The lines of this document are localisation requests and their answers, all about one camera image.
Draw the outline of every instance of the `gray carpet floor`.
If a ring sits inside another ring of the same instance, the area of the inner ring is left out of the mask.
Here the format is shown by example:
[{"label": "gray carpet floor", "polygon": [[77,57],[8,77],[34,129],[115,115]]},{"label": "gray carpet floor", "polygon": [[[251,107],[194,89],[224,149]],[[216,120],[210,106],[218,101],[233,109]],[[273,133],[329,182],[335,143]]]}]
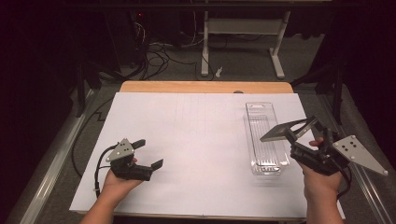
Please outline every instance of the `gray carpet floor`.
[{"label": "gray carpet floor", "polygon": [[[310,38],[303,40],[298,35],[290,38],[285,38],[279,58],[282,63],[286,78],[279,80],[275,75],[275,70],[271,63],[271,58],[268,53],[268,48],[275,44],[276,39],[273,36],[263,36],[254,41],[248,39],[255,39],[257,36],[239,35],[230,38],[227,42],[222,37],[215,36],[210,39],[209,46],[211,47],[209,53],[209,63],[214,71],[222,67],[220,77],[213,77],[216,81],[293,81],[295,78],[305,75],[315,57],[318,46],[321,43],[322,37]],[[152,50],[162,49],[163,46],[152,46]],[[150,80],[208,80],[212,79],[213,74],[208,77],[201,77],[201,53],[202,47],[190,47],[176,49],[173,47],[164,47],[166,53],[177,63],[170,61],[166,70],[158,76],[152,77]],[[161,59],[153,58],[153,66],[148,70],[153,73],[158,69],[155,64],[161,64]],[[122,69],[123,73],[127,74],[130,68],[125,65]],[[359,110],[354,105],[353,99],[347,91],[347,87],[343,88],[343,103],[341,108],[342,125],[336,125],[334,122],[328,102],[332,98],[328,95],[316,95],[314,92],[315,84],[303,84],[294,89],[301,98],[306,115],[316,115],[321,118],[326,125],[335,130],[342,130],[345,134],[355,134],[359,137],[361,142],[369,149],[369,151],[389,170],[389,176],[376,175],[372,172],[367,172],[367,175],[372,180],[377,192],[385,207],[388,208],[390,217],[396,220],[396,216],[391,211],[396,211],[396,173],[388,163],[387,158],[381,151],[381,148],[376,144],[374,137],[371,135],[364,119]],[[120,83],[118,81],[103,80],[103,87],[96,92],[96,98],[91,106],[87,108],[85,114],[89,116],[101,104],[104,106],[99,110],[102,112],[102,118],[106,117],[106,113],[111,107],[111,98],[119,91]],[[76,93],[71,97],[76,101]],[[13,212],[10,214],[7,223],[20,223],[26,208],[35,195],[43,176],[50,167],[50,163],[57,153],[57,149],[62,145],[65,137],[70,132],[70,124],[75,119],[77,104],[75,104],[73,111],[70,114],[68,121],[65,123],[62,130],[57,135],[48,153],[44,156],[39,166],[35,170],[29,185],[22,194],[18,204],[15,206]],[[74,148],[74,155],[76,158],[76,166],[80,173],[83,173],[85,166],[91,156],[93,147],[96,143],[97,137],[101,132],[104,122],[94,115],[90,120],[86,120],[87,125],[82,130],[77,139]],[[346,223],[380,223],[372,206],[368,203],[366,195],[361,189],[361,184],[357,181],[357,177],[353,177],[351,191],[341,198],[341,205],[346,214]],[[54,189],[49,196],[44,208],[42,209],[36,223],[78,223],[82,215],[70,212],[69,206],[73,200],[75,190],[79,184],[78,177],[71,157],[67,158],[64,167],[56,181]],[[219,220],[186,220],[186,219],[161,219],[161,218],[138,218],[130,217],[127,220],[118,220],[119,223],[251,223],[252,221],[219,221]]]}]

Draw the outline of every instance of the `table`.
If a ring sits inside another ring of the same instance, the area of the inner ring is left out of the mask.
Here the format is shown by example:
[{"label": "table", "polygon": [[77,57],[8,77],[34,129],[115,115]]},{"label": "table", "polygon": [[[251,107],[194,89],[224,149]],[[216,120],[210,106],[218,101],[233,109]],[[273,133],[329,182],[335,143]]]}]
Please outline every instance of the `table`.
[{"label": "table", "polygon": [[[230,94],[235,91],[245,94]],[[128,135],[131,141],[146,136],[146,146],[136,152],[141,164],[164,159],[164,165],[149,183],[134,189],[120,204],[116,209],[120,215],[303,220],[306,202],[298,164],[290,160],[287,170],[271,179],[252,175],[243,121],[222,116],[231,113],[240,118],[246,99],[274,102],[275,110],[282,112],[276,115],[279,123],[304,117],[301,102],[288,83],[125,82],[111,106],[70,210],[84,212],[92,206],[92,167],[98,154],[110,143],[120,141],[120,136]],[[205,102],[210,106],[202,109],[200,103]],[[230,105],[239,106],[239,110]],[[105,174],[99,174],[101,183]]]}]

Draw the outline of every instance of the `clear plastic tray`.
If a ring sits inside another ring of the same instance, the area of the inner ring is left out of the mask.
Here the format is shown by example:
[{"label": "clear plastic tray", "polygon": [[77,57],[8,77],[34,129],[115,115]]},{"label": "clear plastic tray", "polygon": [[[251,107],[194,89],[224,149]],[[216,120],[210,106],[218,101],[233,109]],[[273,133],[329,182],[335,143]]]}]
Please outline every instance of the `clear plastic tray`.
[{"label": "clear plastic tray", "polygon": [[280,175],[290,164],[283,141],[261,142],[260,138],[277,125],[271,103],[246,103],[245,127],[254,175]]}]

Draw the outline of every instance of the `person's left hand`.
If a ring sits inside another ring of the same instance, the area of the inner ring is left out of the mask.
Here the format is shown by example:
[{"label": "person's left hand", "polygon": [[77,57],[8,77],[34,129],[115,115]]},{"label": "person's left hand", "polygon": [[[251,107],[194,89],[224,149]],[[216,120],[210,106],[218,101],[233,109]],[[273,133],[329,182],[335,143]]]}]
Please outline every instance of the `person's left hand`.
[{"label": "person's left hand", "polygon": [[105,183],[98,200],[115,208],[132,189],[136,188],[142,182],[142,180],[124,180],[118,178],[111,170],[108,170]]}]

